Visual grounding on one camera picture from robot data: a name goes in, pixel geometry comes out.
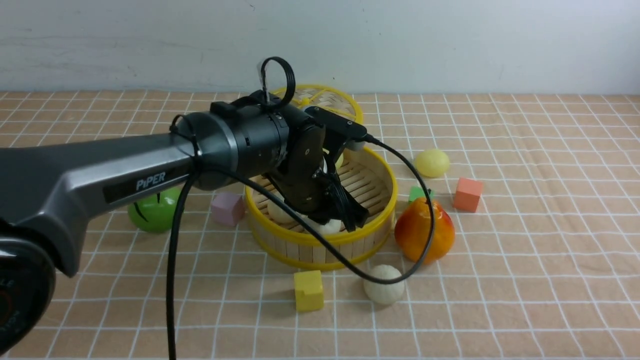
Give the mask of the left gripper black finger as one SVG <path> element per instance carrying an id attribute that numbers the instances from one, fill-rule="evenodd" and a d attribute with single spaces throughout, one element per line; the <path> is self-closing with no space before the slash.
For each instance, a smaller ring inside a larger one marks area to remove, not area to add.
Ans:
<path id="1" fill-rule="evenodd" d="M 343 187 L 336 173 L 330 173 L 330 198 L 334 203 L 334 212 L 338 214 L 347 232 L 364 227 L 370 212 Z"/>

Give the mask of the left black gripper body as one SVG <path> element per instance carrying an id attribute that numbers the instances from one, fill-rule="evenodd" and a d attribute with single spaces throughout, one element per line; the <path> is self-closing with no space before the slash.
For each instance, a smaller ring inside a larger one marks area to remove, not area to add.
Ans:
<path id="1" fill-rule="evenodd" d="M 288 126 L 285 159 L 267 174 L 286 204 L 316 223 L 339 220 L 330 198 L 330 174 L 335 161 L 323 148 L 326 129 L 292 104 L 278 110 Z"/>

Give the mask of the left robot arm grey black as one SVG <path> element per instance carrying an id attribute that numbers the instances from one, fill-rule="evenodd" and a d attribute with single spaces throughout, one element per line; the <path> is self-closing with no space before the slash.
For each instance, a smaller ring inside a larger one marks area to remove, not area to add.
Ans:
<path id="1" fill-rule="evenodd" d="M 1 353 L 46 312 L 56 271 L 78 273 L 92 219 L 182 182 L 215 191 L 263 175 L 298 214 L 364 227 L 370 212 L 340 184 L 335 161 L 366 128 L 292 98 L 258 90 L 178 115 L 167 133 L 2 148 Z"/>

